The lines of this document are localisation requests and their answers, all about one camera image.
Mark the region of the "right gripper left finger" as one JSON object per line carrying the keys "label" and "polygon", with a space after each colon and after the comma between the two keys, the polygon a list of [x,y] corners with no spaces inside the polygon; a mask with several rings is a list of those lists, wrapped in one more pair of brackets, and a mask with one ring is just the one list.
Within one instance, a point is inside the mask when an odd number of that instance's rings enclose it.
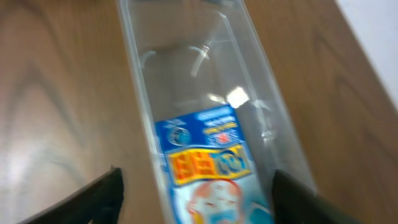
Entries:
{"label": "right gripper left finger", "polygon": [[22,221],[27,224],[117,224],[124,201],[122,170],[112,167],[59,203]]}

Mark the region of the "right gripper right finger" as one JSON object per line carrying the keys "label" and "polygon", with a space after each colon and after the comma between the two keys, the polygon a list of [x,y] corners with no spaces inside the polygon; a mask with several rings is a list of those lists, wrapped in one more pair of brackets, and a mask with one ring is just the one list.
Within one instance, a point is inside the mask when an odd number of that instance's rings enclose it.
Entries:
{"label": "right gripper right finger", "polygon": [[282,170],[275,171],[271,195],[276,224],[359,223]]}

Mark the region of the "blue Kool Fever box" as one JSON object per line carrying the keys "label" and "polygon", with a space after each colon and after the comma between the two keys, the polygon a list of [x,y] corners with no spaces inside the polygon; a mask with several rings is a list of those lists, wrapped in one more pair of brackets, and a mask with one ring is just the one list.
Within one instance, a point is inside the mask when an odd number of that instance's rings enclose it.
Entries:
{"label": "blue Kool Fever box", "polygon": [[174,223],[273,223],[231,105],[155,123]]}

